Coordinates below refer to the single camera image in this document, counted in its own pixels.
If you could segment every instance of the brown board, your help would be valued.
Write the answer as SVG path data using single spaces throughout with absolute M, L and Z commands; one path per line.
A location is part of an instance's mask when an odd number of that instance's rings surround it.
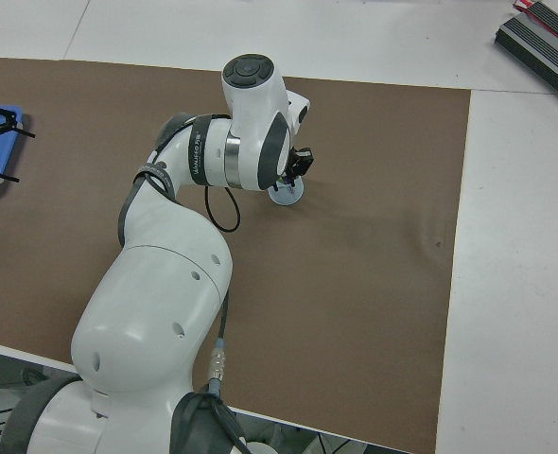
M 316 161 L 292 207 L 235 191 L 224 400 L 415 453 L 434 451 L 470 94 L 287 79 L 311 100 Z M 20 139 L 0 188 L 0 344 L 70 362 L 79 316 L 119 252 L 135 170 L 180 111 L 226 113 L 219 73 L 0 60 Z M 211 189 L 220 222 L 235 219 Z M 204 212 L 203 189 L 181 203 Z M 200 351 L 204 380 L 211 336 Z

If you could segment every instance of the black finned heat sink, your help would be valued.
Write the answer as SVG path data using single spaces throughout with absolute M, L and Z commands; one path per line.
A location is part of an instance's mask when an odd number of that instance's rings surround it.
M 496 44 L 527 65 L 558 92 L 558 14 L 540 2 L 503 24 Z

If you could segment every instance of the screw hole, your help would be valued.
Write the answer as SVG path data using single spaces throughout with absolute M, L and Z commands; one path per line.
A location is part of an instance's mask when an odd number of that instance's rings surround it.
M 94 368 L 94 372 L 98 372 L 100 369 L 100 355 L 98 352 L 95 352 L 92 355 L 92 367 Z
M 176 333 L 176 336 L 178 336 L 179 338 L 184 337 L 184 329 L 180 323 L 174 322 L 172 324 L 172 330 Z

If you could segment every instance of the gray circular cap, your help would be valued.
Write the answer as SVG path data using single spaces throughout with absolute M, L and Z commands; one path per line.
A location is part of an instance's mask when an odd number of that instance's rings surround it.
M 268 57 L 246 54 L 229 61 L 224 66 L 222 77 L 232 87 L 253 88 L 270 79 L 273 70 L 274 65 Z

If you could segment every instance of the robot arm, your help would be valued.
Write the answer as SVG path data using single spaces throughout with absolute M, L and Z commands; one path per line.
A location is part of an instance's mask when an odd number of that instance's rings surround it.
M 67 443 L 79 445 L 79 453 L 161 454 L 176 445 L 191 452 L 175 424 L 199 399 L 192 398 L 198 395 L 192 393 L 193 362 L 233 264 L 219 231 L 176 196 L 186 184 L 273 186 L 294 162 L 294 137 L 309 107 L 260 55 L 230 61 L 222 86 L 232 118 L 183 114 L 170 120 L 138 171 L 119 219 L 123 250 L 73 337 L 71 354 L 83 381 L 45 400 L 27 441 L 29 454 L 64 452 Z M 216 406 L 209 402 L 210 417 L 218 421 Z M 24 419 L 13 413 L 9 428 L 14 417 Z M 227 454 L 243 451 L 232 433 Z

